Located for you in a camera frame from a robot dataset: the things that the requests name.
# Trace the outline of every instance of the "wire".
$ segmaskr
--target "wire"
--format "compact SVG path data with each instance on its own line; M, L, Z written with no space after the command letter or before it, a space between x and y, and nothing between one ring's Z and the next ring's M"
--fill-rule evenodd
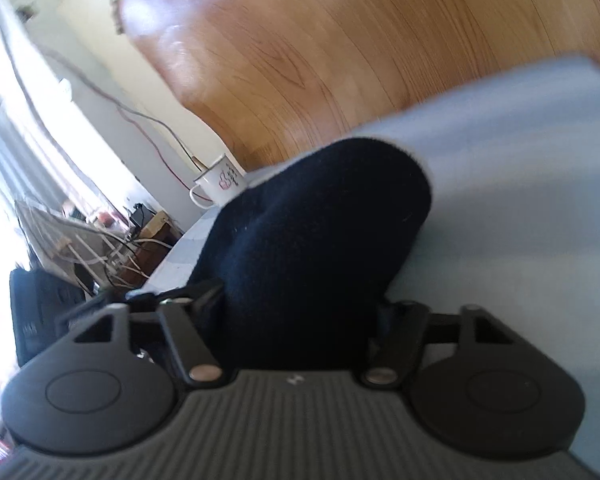
M99 88L99 86L97 86L95 83L93 83L82 70L80 70L77 66L75 66L71 61L69 61L67 58L65 58L59 52L56 52L55 50L51 50L46 47L41 47L39 45L38 45L38 49L44 56L55 59L58 63L63 65L65 68L68 68L69 70L74 72L75 75L85 85L87 85L89 88L91 88L91 90L96 92L96 94L99 94L101 97L104 97L106 100L111 101L116 106L119 106L120 108L122 108L125 112L129 112L130 114L137 115L137 116L145 118L149 121L153 121L154 123L160 124L160 126L164 127L171 134L171 137L173 137L176 140L176 142L182 148L182 151L185 152L185 154L191 159L191 161L193 162L194 166L198 169L198 171L203 171L200 166L204 166L204 164L202 164L202 162L200 162L200 160L196 156L189 153L189 150L184 145L184 143L180 140L180 137L177 136L176 132L174 132L167 123L161 121L160 119L156 119L155 117L151 117L149 115L143 114L142 112L138 112L137 110L133 110L133 108L126 106L119 99L116 99L115 97L113 97L113 95L106 93L104 90Z
M48 218L53 219L54 222L56 222L56 223L58 223L60 225L66 225L68 227L72 227L72 228L75 228L75 229L80 229L82 231L87 231L90 234L104 235L104 236L107 236L109 238L113 238L118 243L124 245L127 248L127 250L129 250L132 254L135 251L131 248L130 244L135 244L138 241L140 241L140 242L154 242L154 243L157 243L157 244L164 245L168 249L173 249L173 246L170 246L169 244L166 244L166 243L161 242L159 240L153 240L152 238L143 238L142 240L130 240L130 241L126 241L126 240L123 240L121 237L119 237L119 236L117 236L117 235L115 235L115 234L107 231L106 229L100 229L100 228L97 228L95 226L89 226L89 225L86 225L86 224L83 225L80 222L77 222L75 220L70 220L68 218L60 218L60 217L56 216L55 214L53 214L48 208L46 208L46 213L48 213Z
M59 258L60 260L64 261L64 262L68 262L70 264L81 264L81 265L94 265L97 263L102 263L107 261L107 257L102 257L102 258L94 258L93 260L77 260L76 258L70 258L68 256L63 256L62 254L56 253L55 256L51 256L49 255L49 253L47 252L47 250L45 249L45 242L48 241L48 237L45 236L45 234L42 232L42 230L40 229L40 225L38 222L31 222L28 225L33 228L35 227L38 231L38 234L40 235L40 238L36 237L36 234L32 231L29 234L27 234L27 232L23 229L22 227L22 223L20 222L20 216L16 215L16 218L18 219L18 225L20 226L20 230L22 231L22 233L24 234L25 238L27 239L27 243L29 243L29 245L31 245L31 242L29 240L29 237L31 236L38 244L38 247L40 248L40 250L42 251L42 253L45 255L45 258L49 261L53 261L55 258Z
M138 265L138 263L137 263L137 262L134 260L134 255L133 255L133 254L130 254L130 255L129 255L129 261L130 261L132 264L134 264L134 266L136 267L136 269L138 269L138 270L142 270L142 269L140 268L140 266Z
M116 279L117 279L119 282L123 282L123 283L124 283L124 285L120 285L120 284L118 284L118 285L117 285L117 284L113 283L113 281L112 281L112 279L111 279L111 278L112 278L112 276L109 274L109 269L107 269L107 266L102 266L102 269L103 269L103 271L104 271L104 275L105 275L105 277L106 277L107 281L108 281L108 282L111 284L111 286L113 286L114 288L121 288L121 287L125 287L125 288L128 288L129 290L133 290L133 289L135 288L133 285L131 285L131 283L129 283L129 282L125 282L125 280L123 280L123 279L121 279L121 278L119 278L119 277L117 277L117 276L114 276L114 278L116 278Z
M142 230L144 228L144 206L142 204L140 204L140 212L142 213L142 219L140 220L140 230Z
M153 242L154 244L162 245L163 247L166 247L167 249L173 249L172 245L166 244L160 240L154 240L153 238L140 238L139 240L133 241L133 243L135 243L135 244L143 244L145 242Z
M58 216L54 215L53 213L51 213L51 211L49 211L47 209L46 211L48 213L48 217L45 218L45 220L49 220L52 219L54 222L60 224L60 225L65 225L71 228L75 228L78 230L82 230L82 231L86 231L90 234L96 234L96 235L104 235L106 237L109 238L113 238L115 241L117 241L119 244L121 244L122 246L124 246L131 254L135 253L135 250L131 247L130 243L132 242L127 242L125 240L123 240L122 238L120 238L119 236L112 234L110 232L108 232L107 230L104 229L98 229L96 227L93 226L88 226L88 225L82 225L80 224L80 222L77 222L75 220L69 220L69 219L65 219L65 218L58 218ZM40 226L37 225L36 222L34 222L34 224L36 225L38 232L40 233L40 235L42 234L42 231L40 231ZM97 263L103 263L104 262L108 262L110 259L110 256L118 251L119 249L112 249L111 251L109 251L109 253L107 253L105 256L101 257L101 258L95 258L93 260L85 260L84 262L81 262L80 260L75 260L74 258L69 258L67 256L62 256L61 254L56 254L56 256L58 258L60 258L61 260L67 261L69 263L74 263L74 264L87 264L87 265L93 265L93 264L97 264Z
M136 121L134 121L133 119L131 119L130 117L127 117L124 113L123 110L120 106L116 106L116 110L118 110L118 113L120 114L120 116L127 122L127 123L131 123L133 124L133 126L135 126L138 131L142 134L142 136L148 140L151 145L154 147L155 152L158 154L158 156L160 157L160 160L162 161L162 163L166 166L167 170L169 170L169 172L185 187L187 188L187 190L189 190L189 186L187 186L187 184L184 183L184 181L175 173L175 171L173 171L171 169L171 167L168 165L167 161L164 160L164 157L162 156L162 153L160 152L160 148L158 148L158 146L156 145L156 143L154 142L154 140L149 137L148 133L146 131L144 131L142 129L142 126L140 126L140 124L138 124ZM198 193L196 193L195 191L192 191L192 193L197 196L198 198L202 198L204 200L209 200L209 202L212 202L211 199L207 198L206 196L202 196L199 195Z
M133 267L129 267L126 265L120 265L121 269L126 269L126 270L131 270L132 272L135 272L136 274L140 274L140 276L142 276L143 278L149 279L149 276L147 276L144 272L142 272L142 270L137 270L134 269Z

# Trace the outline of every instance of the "wood grain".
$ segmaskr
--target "wood grain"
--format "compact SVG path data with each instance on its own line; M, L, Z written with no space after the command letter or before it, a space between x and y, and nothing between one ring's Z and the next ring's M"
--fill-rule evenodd
M126 34L247 170L453 86L600 50L598 0L121 0Z

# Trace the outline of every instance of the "white wall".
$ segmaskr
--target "white wall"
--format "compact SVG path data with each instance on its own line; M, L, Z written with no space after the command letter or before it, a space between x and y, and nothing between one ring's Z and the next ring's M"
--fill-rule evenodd
M115 33L110 0L51 0L78 38L109 69L113 79L150 115L167 122L204 163L228 153L222 140L183 108L126 36Z
M35 43L60 52L85 72L100 88L122 102L133 107L136 106L120 86L113 81L109 70L98 62L73 30L58 16L55 7L48 0L11 0L11 2L14 6L34 3L39 10L39 13L27 23L26 27L30 38ZM146 199L146 194L142 193L145 189L169 213L180 228L190 227L200 217L200 209L191 203L187 189L160 161L154 147L142 137L133 125L127 123L118 114L113 104L94 94L64 67L53 61L50 61L49 65L59 78L67 78L72 83L73 99L78 108L142 186L134 186L132 181L120 179L119 175L117 176L115 173L107 174L107 165L101 163L103 158L110 158L110 153L106 153L107 157L101 158L94 156L91 152L90 156L81 156L83 153L77 153L75 150L79 149L81 142L84 145L86 136L80 137L80 133L76 131L62 132L65 134L64 142L61 139L56 140L72 158L82 159L80 163L76 160L81 170L88 174L105 194L124 194L122 199L127 203L150 202ZM171 147L166 138L152 127L151 123L145 120L138 120L138 122L156 143L175 173L187 185L192 184L197 171L192 170L185 158ZM74 136L75 142L67 144L67 139L71 140L71 135ZM88 138L94 139L93 136L97 135L92 131ZM106 150L107 147L104 146L99 153L105 153Z

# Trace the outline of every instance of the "light blue tablecloth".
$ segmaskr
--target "light blue tablecloth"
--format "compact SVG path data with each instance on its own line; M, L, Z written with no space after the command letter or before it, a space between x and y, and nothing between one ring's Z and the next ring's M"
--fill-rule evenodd
M578 57L517 69L354 134L413 152L434 186L389 296L438 312L480 304L573 374L587 411L572 451L600 472L600 70ZM217 213L187 232L148 287L186 281Z

